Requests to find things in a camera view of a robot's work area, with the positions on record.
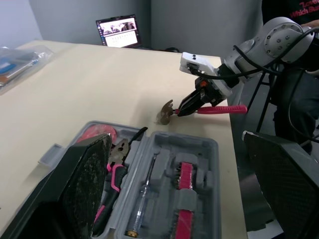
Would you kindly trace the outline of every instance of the cable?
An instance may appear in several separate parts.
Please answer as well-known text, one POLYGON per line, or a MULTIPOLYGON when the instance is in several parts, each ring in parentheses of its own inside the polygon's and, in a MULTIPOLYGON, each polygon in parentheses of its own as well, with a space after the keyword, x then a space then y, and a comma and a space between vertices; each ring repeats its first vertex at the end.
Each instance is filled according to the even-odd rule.
POLYGON ((233 47, 234 47, 234 49, 236 51, 238 51, 238 53, 241 55, 242 58, 244 58, 249 64, 251 64, 252 66, 256 67, 257 69, 260 69, 261 71, 267 72, 267 73, 275 75, 275 76, 279 76, 281 74, 281 72, 279 72, 279 71, 272 71, 272 70, 269 70, 266 67, 258 65, 257 63, 255 63, 251 59, 249 59, 246 56, 246 54, 242 50, 239 49, 238 46, 234 45, 233 47))
POLYGON ((228 76, 210 76, 210 75, 203 74, 203 73, 199 72, 198 70, 196 70, 194 68, 191 68, 191 67, 190 67, 189 71, 193 75, 204 77, 206 79, 227 80, 227 79, 233 79, 233 78, 237 78, 237 77, 241 77, 241 76, 248 76, 248 75, 251 75, 251 74, 255 74, 257 72, 260 72, 261 70, 256 69, 256 70, 246 71, 246 72, 243 72, 243 73, 234 74, 234 75, 228 75, 228 76))
POLYGON ((296 38, 296 40, 294 40, 293 43, 291 43, 291 45, 289 47, 287 47, 281 54, 279 54, 279 56, 277 56, 274 60, 272 60, 271 62, 269 62, 267 65, 265 65, 264 67, 270 67, 272 66, 274 63, 276 63, 278 60, 281 60, 281 58, 283 58, 288 52, 290 52, 290 50, 296 46, 302 39, 304 39, 307 35, 315 32, 315 31, 319 31, 319 27, 313 27, 311 29, 309 29, 308 31, 304 32, 302 35, 298 36, 296 38))
MULTIPOLYGON (((260 66, 257 63, 254 63, 253 61, 251 61, 246 55, 245 53, 243 53, 237 46, 234 46, 235 49, 239 49, 240 52, 238 51, 239 54, 243 53, 243 55, 241 55, 249 64, 254 64, 253 66, 255 66, 257 69, 252 70, 252 71, 247 71, 247 72, 243 72, 240 74, 234 74, 234 75, 227 75, 227 76, 210 76, 210 75, 206 75, 203 74, 201 72, 199 72, 198 70, 191 68, 190 67, 190 72, 193 75, 197 75, 200 77, 204 77, 206 79, 211 79, 211 80, 224 80, 224 79, 233 79, 233 78, 237 78, 237 77, 242 77, 242 76, 247 76, 247 75, 251 75, 251 74, 255 74, 257 72, 260 71, 270 71, 268 69, 268 67, 271 67, 273 64, 275 64, 278 60, 281 60, 281 58, 283 58, 293 47, 295 47, 302 39, 304 39, 307 35, 315 32, 315 31, 319 31, 319 27, 313 27, 311 29, 309 29, 308 31, 304 32, 302 35, 298 36, 297 39, 291 43, 291 45, 289 47, 287 47, 281 54, 279 54, 278 57, 276 57, 273 61, 271 61, 270 63, 268 63, 265 66, 260 66)), ((275 74, 278 75, 278 72, 272 71, 271 74, 275 74)))
POLYGON ((137 140, 146 130, 148 130, 147 127, 143 127, 141 128, 131 139, 131 141, 129 142, 129 146, 131 146, 132 142, 137 140))
POLYGON ((299 82, 300 82, 300 80, 301 80, 301 78, 302 78, 304 72, 305 72, 304 69, 300 72, 300 75, 298 76, 297 82, 296 82, 296 84, 295 84, 295 86, 294 86, 294 88, 293 88, 292 94, 291 94, 290 99, 289 99, 288 121, 289 121, 289 124, 290 124, 291 128, 293 128, 293 130, 294 130, 295 132, 297 132, 299 135, 301 135, 302 137, 304 137, 304 138, 306 138, 306 139, 308 139, 308 140, 310 140, 310 141, 312 141, 312 142, 319 143, 319 140, 318 140, 318 139, 315 139, 315 138, 313 138, 313 137, 309 137, 309 136, 303 134, 302 132, 300 132, 298 129, 296 129, 296 127, 292 124, 291 118, 290 118, 291 103, 292 103, 292 101, 293 101, 293 97, 294 97, 294 94, 295 94, 295 92, 296 92, 297 86, 298 86, 298 84, 299 84, 299 82))
MULTIPOLYGON (((316 139, 316 138, 318 138, 318 137, 319 137, 319 134, 315 135, 315 136, 313 137, 313 139, 316 139)), ((303 142, 302 144, 300 144, 300 147, 304 147, 305 145, 307 145, 307 144, 309 144, 309 143, 311 143, 311 140, 307 140, 307 141, 303 142)))

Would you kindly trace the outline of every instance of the screwdriver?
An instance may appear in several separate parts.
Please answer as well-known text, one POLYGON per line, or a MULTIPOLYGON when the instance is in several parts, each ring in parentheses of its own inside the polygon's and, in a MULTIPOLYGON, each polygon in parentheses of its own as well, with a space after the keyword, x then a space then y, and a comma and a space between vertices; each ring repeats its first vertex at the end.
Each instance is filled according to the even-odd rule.
POLYGON ((142 225, 144 211, 147 205, 147 193, 149 190, 150 178, 154 168, 156 157, 157 157, 157 154, 154 154, 145 182, 140 190, 139 196, 135 202, 134 211, 132 212, 130 220, 129 220, 128 230, 126 235, 132 238, 138 237, 139 231, 142 225))

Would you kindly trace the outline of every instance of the table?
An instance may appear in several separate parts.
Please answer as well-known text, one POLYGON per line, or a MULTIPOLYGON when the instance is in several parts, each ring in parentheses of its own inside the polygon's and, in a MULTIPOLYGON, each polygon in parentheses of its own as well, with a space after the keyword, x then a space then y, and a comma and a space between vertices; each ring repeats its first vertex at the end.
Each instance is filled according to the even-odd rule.
MULTIPOLYGON (((0 96, 0 230, 5 230, 48 169, 38 160, 55 143, 66 147, 91 120, 212 138, 219 144, 223 239, 246 239, 229 115, 174 117, 156 124, 162 106, 194 90, 179 71, 180 54, 33 41, 55 52, 40 71, 0 96)), ((209 57, 218 67, 219 57, 209 57)))

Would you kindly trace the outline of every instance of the laptop screen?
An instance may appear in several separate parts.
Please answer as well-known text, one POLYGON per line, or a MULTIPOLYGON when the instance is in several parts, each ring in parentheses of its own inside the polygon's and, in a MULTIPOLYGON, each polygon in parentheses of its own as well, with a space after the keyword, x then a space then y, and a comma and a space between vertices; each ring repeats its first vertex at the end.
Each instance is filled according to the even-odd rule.
POLYGON ((141 44, 135 15, 97 20, 102 44, 111 47, 137 47, 141 44))

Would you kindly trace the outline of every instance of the gray wall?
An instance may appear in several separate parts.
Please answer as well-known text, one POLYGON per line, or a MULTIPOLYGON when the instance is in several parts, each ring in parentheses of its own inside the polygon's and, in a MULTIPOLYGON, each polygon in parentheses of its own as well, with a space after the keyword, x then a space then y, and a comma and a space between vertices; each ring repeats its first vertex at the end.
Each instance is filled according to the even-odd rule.
POLYGON ((261 25, 261 0, 152 0, 154 48, 226 56, 261 25))
POLYGON ((0 47, 42 39, 28 0, 0 0, 0 47))
POLYGON ((150 0, 30 0, 44 40, 101 45, 95 21, 136 14, 142 43, 151 42, 150 0))

